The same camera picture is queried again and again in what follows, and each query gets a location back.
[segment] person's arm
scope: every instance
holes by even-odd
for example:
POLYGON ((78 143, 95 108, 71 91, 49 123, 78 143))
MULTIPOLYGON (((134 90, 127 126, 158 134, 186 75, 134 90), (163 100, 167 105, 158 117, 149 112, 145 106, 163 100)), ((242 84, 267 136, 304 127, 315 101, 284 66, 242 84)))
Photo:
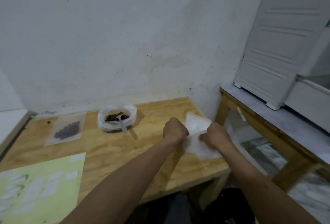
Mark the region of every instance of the person's arm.
POLYGON ((161 141, 108 175, 61 224, 124 223, 168 155, 188 134, 177 118, 171 118, 161 141))
POLYGON ((260 224, 320 224, 238 151, 224 127, 212 123, 199 138, 225 158, 260 224))

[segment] person's hand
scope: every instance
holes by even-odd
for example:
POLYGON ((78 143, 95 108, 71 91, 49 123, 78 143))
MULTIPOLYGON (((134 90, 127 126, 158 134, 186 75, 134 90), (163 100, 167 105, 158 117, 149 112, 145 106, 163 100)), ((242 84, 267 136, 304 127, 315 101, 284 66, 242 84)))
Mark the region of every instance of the person's hand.
POLYGON ((165 123, 163 137, 171 139, 175 144, 183 141, 188 134, 187 128, 177 118, 172 117, 165 123))
POLYGON ((199 140, 204 141, 210 148, 215 148, 219 152, 233 146, 225 127, 215 122, 211 123, 205 134, 199 136, 199 140))

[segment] forearm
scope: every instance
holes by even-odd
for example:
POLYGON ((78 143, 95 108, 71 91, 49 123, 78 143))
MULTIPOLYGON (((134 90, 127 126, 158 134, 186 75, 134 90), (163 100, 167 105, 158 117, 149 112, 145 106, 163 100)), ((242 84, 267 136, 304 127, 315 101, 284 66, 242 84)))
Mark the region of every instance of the forearm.
POLYGON ((305 209, 256 169, 233 145, 217 147, 260 224, 318 223, 305 209))
POLYGON ((123 223, 175 148, 164 138, 107 176, 62 223, 123 223))

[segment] plastic spoon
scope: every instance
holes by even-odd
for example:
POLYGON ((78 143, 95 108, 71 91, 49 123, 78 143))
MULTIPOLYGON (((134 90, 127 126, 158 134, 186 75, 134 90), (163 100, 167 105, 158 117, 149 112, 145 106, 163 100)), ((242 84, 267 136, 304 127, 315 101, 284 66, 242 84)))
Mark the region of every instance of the plastic spoon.
POLYGON ((116 119, 119 120, 119 123, 120 123, 120 126, 122 127, 123 132, 124 132, 125 134, 127 134, 127 128, 126 128, 126 126, 124 125, 124 123, 122 122, 122 114, 121 114, 121 115, 118 115, 118 116, 116 117, 116 119))

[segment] yellow paper sheet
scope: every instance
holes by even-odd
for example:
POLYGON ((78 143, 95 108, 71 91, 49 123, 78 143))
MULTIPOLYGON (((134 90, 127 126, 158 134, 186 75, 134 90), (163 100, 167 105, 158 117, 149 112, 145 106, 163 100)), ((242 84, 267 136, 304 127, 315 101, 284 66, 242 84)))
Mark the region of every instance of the yellow paper sheet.
POLYGON ((0 173, 0 223, 63 220, 76 207, 85 154, 0 173))

